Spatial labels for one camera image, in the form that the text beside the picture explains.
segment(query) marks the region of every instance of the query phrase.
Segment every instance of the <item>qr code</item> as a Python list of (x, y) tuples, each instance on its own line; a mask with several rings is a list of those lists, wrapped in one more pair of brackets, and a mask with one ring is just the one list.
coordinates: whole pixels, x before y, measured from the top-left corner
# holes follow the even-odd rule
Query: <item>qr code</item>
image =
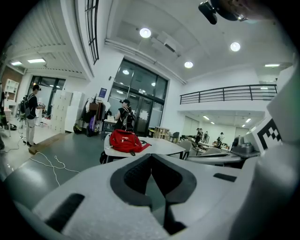
[(279, 145), (281, 136), (273, 119), (271, 119), (258, 133), (263, 149)]

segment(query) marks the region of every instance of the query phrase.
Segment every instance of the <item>white pants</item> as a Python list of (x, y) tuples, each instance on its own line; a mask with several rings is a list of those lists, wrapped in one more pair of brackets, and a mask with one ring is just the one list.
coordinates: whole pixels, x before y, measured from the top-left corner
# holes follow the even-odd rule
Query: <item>white pants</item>
[(35, 129), (35, 119), (28, 119), (26, 124), (26, 141), (29, 142), (30, 145), (33, 145), (33, 137), (34, 137), (34, 129)]

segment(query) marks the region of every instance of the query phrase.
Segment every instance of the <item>round ceiling light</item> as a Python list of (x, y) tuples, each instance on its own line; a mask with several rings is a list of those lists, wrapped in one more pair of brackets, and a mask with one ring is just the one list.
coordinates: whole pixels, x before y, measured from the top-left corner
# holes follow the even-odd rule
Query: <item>round ceiling light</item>
[(193, 63), (192, 62), (186, 62), (185, 64), (184, 64), (184, 66), (186, 67), (186, 68), (192, 68), (193, 67)]
[(151, 31), (148, 29), (148, 28), (142, 28), (140, 30), (140, 35), (143, 37), (143, 38), (149, 38), (151, 36)]
[(231, 50), (233, 50), (234, 52), (237, 52), (240, 49), (240, 44), (239, 43), (231, 43), (230, 45)]

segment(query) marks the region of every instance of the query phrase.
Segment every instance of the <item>ceiling pipe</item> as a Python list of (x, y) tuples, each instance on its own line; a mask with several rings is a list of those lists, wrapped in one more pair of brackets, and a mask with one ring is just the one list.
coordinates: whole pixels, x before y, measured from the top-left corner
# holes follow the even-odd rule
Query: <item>ceiling pipe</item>
[(166, 67), (165, 65), (163, 65), (162, 63), (158, 62), (156, 59), (144, 54), (143, 52), (132, 48), (130, 46), (127, 46), (125, 44), (110, 40), (110, 39), (106, 39), (105, 40), (105, 44), (108, 46), (112, 46), (118, 50), (121, 50), (125, 53), (129, 53), (135, 56), (138, 56), (144, 60), (146, 60), (147, 62), (160, 67), (162, 70), (165, 70), (169, 75), (171, 75), (172, 78), (176, 79), (177, 81), (181, 82), (182, 84), (187, 84), (187, 81), (183, 80), (181, 77), (179, 77), (176, 73), (174, 73), (172, 70), (170, 70), (168, 67)]

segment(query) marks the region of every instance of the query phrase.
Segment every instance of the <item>balcony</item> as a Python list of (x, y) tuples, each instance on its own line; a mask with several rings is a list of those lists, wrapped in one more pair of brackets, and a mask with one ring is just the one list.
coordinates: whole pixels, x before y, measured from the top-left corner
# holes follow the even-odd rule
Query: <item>balcony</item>
[(276, 84), (240, 85), (215, 88), (180, 95), (179, 111), (265, 111), (267, 104), (276, 95)]

